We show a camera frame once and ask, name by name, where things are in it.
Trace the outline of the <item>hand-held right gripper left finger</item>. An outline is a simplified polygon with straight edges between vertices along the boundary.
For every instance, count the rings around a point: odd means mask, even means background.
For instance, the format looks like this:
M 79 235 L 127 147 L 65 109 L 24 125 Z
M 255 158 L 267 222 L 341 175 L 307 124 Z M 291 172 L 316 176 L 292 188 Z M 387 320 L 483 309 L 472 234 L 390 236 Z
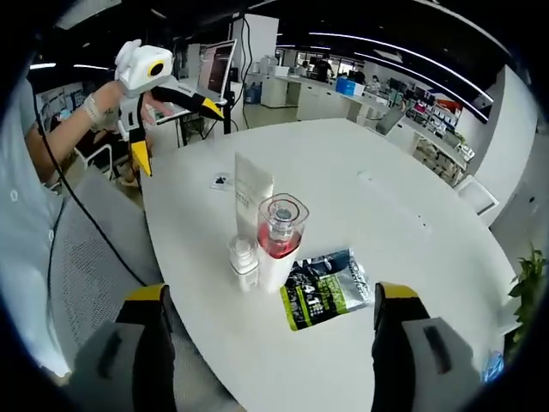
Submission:
M 79 349 L 69 378 L 77 411 L 175 411 L 171 303 L 164 283 L 138 288 Z

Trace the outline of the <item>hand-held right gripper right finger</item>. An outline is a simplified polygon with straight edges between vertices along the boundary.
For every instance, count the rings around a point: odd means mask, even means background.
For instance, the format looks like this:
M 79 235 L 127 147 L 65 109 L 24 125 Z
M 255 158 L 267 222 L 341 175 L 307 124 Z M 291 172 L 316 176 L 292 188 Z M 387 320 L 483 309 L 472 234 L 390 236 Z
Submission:
M 458 411 L 480 388 L 473 350 L 411 288 L 375 286 L 373 411 Z

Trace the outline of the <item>person's left hand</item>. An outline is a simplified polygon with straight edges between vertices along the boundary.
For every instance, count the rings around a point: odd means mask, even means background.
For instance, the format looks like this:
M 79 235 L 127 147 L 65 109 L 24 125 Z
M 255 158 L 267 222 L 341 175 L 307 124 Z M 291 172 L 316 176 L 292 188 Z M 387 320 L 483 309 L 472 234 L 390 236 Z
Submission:
M 97 124 L 107 124 L 107 118 L 118 109 L 124 97 L 124 87 L 119 81 L 111 81 L 103 85 L 94 93 L 94 101 L 100 113 Z M 164 103 L 156 100 L 150 91 L 143 95 L 141 116 L 149 124 L 155 124 L 154 118 L 148 112 L 148 106 L 164 116 L 172 115 L 172 110 Z

